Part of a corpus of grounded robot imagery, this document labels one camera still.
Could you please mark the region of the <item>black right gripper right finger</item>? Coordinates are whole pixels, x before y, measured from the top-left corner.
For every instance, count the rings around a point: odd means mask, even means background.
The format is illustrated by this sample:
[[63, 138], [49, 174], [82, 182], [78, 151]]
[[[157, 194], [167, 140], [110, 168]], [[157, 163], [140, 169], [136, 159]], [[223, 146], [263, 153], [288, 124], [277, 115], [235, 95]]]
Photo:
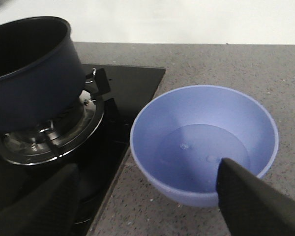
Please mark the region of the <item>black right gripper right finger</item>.
[[233, 236], [295, 236], [295, 201], [229, 158], [220, 162], [218, 206]]

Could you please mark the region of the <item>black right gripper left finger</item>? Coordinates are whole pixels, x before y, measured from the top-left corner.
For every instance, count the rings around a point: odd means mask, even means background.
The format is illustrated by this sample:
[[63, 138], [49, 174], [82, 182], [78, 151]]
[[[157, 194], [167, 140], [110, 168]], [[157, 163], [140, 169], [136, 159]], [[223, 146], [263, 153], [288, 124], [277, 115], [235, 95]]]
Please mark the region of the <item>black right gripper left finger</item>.
[[0, 211], [0, 236], [67, 236], [79, 204], [79, 171], [68, 164]]

